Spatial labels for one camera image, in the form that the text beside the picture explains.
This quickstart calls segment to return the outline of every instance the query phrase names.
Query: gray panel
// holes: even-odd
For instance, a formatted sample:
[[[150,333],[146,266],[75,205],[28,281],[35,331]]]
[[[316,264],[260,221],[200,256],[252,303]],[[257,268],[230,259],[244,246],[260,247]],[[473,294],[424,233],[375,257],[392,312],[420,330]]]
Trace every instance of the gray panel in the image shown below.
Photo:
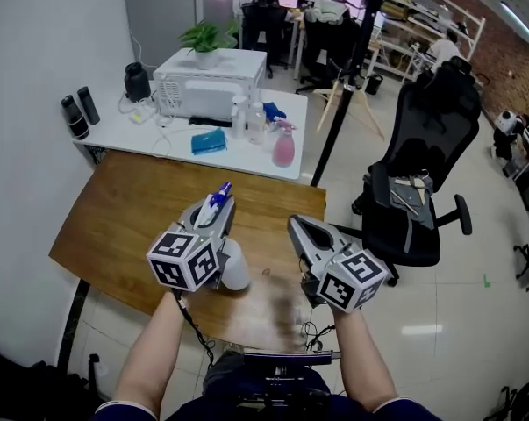
[[[175,54],[183,32],[196,24],[195,0],[125,0],[128,24],[141,44],[145,64],[160,66]],[[130,39],[139,61],[139,46]],[[148,68],[153,77],[154,68]]]
[[[233,18],[232,0],[203,0],[204,19],[224,25]]]

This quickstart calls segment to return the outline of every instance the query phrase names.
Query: white flower pot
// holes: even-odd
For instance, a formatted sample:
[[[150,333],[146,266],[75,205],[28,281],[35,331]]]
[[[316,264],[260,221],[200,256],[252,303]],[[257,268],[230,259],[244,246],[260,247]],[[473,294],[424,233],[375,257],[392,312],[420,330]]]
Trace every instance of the white flower pot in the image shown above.
[[[196,62],[198,68],[202,70],[210,70],[218,65],[219,50],[213,50],[208,53],[196,52]]]

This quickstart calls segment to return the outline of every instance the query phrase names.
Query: white wall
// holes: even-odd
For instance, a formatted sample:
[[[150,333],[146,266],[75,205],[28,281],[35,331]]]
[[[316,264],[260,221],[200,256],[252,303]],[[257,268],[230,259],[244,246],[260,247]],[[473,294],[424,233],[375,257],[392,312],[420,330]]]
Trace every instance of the white wall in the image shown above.
[[[47,257],[91,174],[60,100],[131,61],[124,0],[0,0],[0,352],[21,364],[56,362],[77,283]]]

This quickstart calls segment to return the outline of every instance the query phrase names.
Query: chair seat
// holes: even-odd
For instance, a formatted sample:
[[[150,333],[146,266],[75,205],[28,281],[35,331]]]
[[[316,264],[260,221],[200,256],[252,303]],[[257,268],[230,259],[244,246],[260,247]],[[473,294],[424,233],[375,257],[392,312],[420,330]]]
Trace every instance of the chair seat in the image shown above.
[[[432,267],[440,261],[440,234],[437,227],[430,230],[413,221],[411,247],[405,253],[404,242],[408,232],[406,212],[393,207],[384,208],[376,204],[371,195],[366,196],[364,203],[362,241],[364,247],[377,258],[407,267]],[[430,212],[435,220],[432,200]]]

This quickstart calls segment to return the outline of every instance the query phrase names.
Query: black pole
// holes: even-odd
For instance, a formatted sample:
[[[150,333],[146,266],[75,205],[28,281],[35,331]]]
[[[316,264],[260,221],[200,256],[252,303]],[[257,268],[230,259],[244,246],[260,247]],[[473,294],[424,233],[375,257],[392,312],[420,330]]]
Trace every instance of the black pole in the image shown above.
[[[377,12],[381,9],[383,0],[368,0],[368,6],[366,7],[365,16],[363,22],[361,23],[360,28],[360,37],[356,48],[354,49],[354,57],[350,64],[350,75],[347,82],[344,84],[344,89],[342,90],[342,97],[340,98],[340,103],[338,109],[336,110],[336,115],[332,121],[331,131],[328,132],[328,137],[326,138],[325,147],[323,148],[323,153],[320,155],[318,160],[317,169],[315,170],[315,175],[311,181],[312,187],[317,187],[320,182],[320,178],[325,172],[326,164],[328,159],[331,156],[332,149],[336,143],[336,138],[340,132],[340,127],[346,113],[348,106],[352,101],[352,96],[356,90],[355,88],[355,79],[361,72],[363,66],[363,60],[366,57],[366,52],[368,51],[369,41],[371,40],[371,33],[373,32],[375,25],[375,16]]]

